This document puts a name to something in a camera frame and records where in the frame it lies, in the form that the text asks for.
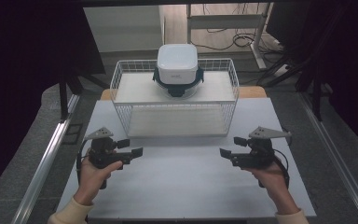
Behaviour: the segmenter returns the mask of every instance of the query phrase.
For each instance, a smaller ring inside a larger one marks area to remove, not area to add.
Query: black controller
[[[240,168],[264,169],[275,161],[283,171],[286,187],[289,188],[289,174],[281,161],[275,156],[275,150],[272,148],[270,139],[251,138],[246,140],[244,138],[234,137],[234,143],[242,147],[249,146],[251,148],[250,153],[231,153],[229,150],[220,148],[220,156],[231,160],[233,166]]]
[[[130,139],[113,141],[110,137],[93,139],[91,149],[89,150],[89,161],[98,169],[103,169],[109,164],[116,161],[122,161],[123,165],[130,164],[132,159],[141,157],[144,149],[142,147],[133,149],[131,152],[115,152],[116,148],[128,147]],[[100,189],[106,188],[106,180],[104,180]]]

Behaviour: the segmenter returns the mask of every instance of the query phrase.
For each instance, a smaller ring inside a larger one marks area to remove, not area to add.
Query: handheld controller
[[[220,156],[231,160],[233,166],[240,168],[264,169],[276,162],[283,172],[283,178],[286,187],[289,188],[289,174],[282,162],[275,156],[275,149],[272,148],[270,138],[290,136],[290,133],[282,133],[265,128],[258,127],[254,132],[249,134],[249,140],[241,137],[234,137],[236,145],[251,149],[250,153],[231,153],[229,150],[220,148]]]
[[[94,133],[89,134],[85,137],[81,148],[77,153],[76,158],[76,169],[77,169],[77,180],[80,183],[80,172],[81,172],[81,159],[83,147],[86,145],[86,142],[92,139],[91,148],[89,150],[89,161],[93,166],[98,169],[103,169],[109,164],[112,164],[116,161],[122,161],[123,165],[130,164],[132,159],[141,157],[143,155],[144,149],[142,147],[133,149],[131,152],[116,152],[116,148],[124,148],[130,146],[130,139],[124,139],[120,141],[113,141],[110,136],[113,134],[102,127],[101,129],[95,131]],[[106,188],[106,180],[104,180],[100,189]]]
[[[133,149],[131,152],[115,152],[116,148],[128,147],[130,139],[113,141],[110,137],[93,139],[91,142],[91,149],[89,150],[89,161],[98,169],[103,169],[106,166],[116,162],[122,161],[123,165],[130,164],[132,159],[141,157],[144,149],[142,147]],[[104,180],[100,189],[106,188],[106,180]]]

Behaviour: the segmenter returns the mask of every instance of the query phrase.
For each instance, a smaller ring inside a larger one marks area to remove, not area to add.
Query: white tabletop
[[[126,138],[110,101],[97,102],[86,134],[105,126],[115,140]],[[94,200],[89,218],[121,220],[246,219],[274,217],[275,205],[257,180],[220,157],[219,148],[247,153],[233,137],[248,138],[258,126],[281,131],[269,98],[240,99],[227,137],[131,139],[144,155],[112,173],[107,188]],[[316,216],[284,138],[272,139],[289,160],[290,192],[306,216]],[[58,209],[77,189],[76,170],[71,173]]]

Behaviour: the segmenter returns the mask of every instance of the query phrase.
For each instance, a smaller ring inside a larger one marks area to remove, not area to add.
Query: white wire basket
[[[166,94],[153,74],[157,60],[119,61],[110,95],[128,137],[226,136],[239,95],[231,59],[199,59],[204,82],[191,97]]]

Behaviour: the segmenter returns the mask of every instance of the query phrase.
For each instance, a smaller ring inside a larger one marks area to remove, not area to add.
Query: black curtain
[[[358,1],[351,1],[323,56],[324,82],[333,89],[330,103],[358,135]]]
[[[76,77],[76,71],[104,73],[82,6],[34,2],[0,2],[0,175],[32,125],[45,89],[60,76]]]

